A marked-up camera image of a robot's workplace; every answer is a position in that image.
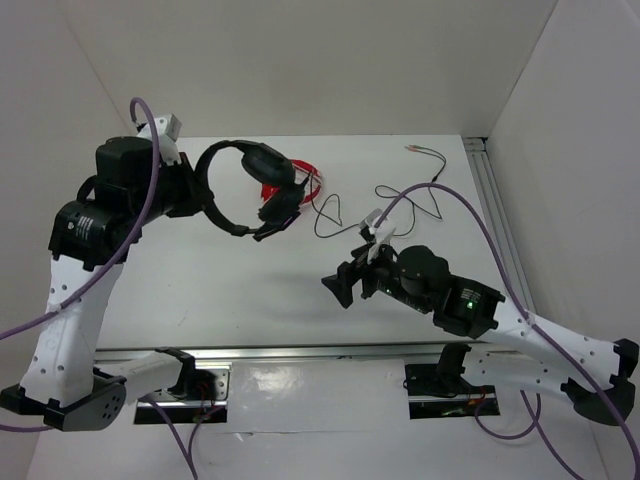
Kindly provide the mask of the black headphones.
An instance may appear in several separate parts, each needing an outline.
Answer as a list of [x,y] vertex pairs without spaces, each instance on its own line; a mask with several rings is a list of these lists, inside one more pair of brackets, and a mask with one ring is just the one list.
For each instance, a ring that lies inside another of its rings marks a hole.
[[[233,149],[241,153],[240,163],[244,171],[262,186],[275,192],[268,199],[260,200],[257,188],[242,183],[236,199],[254,200],[258,207],[260,224],[251,227],[232,221],[223,213],[210,184],[209,169],[216,156],[223,150]],[[289,228],[301,215],[308,178],[296,180],[293,161],[271,146],[250,140],[221,140],[204,150],[194,169],[195,196],[208,220],[233,237],[250,236],[261,242]]]

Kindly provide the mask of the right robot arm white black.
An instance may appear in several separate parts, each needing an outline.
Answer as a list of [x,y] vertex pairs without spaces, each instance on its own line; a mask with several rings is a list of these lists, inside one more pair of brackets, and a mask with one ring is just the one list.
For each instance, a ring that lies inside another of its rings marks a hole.
[[602,425],[615,426],[632,412],[635,342],[597,340],[521,313],[501,292],[452,274],[447,260],[425,246],[401,252],[383,246],[375,258],[361,247],[352,256],[322,280],[343,308],[352,305],[353,288],[361,285],[362,298],[381,292],[459,337],[443,347],[435,368],[444,390],[487,385],[531,390],[564,400]]

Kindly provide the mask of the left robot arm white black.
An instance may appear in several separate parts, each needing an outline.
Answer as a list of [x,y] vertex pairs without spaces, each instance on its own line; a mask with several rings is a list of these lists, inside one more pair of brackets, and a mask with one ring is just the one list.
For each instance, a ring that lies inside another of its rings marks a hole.
[[64,432],[103,430],[125,404],[156,391],[215,394],[214,375],[177,348],[95,366],[109,299],[142,226],[197,211],[193,169],[171,139],[109,139],[96,151],[96,170],[55,217],[42,330],[27,372],[1,392],[2,408]]

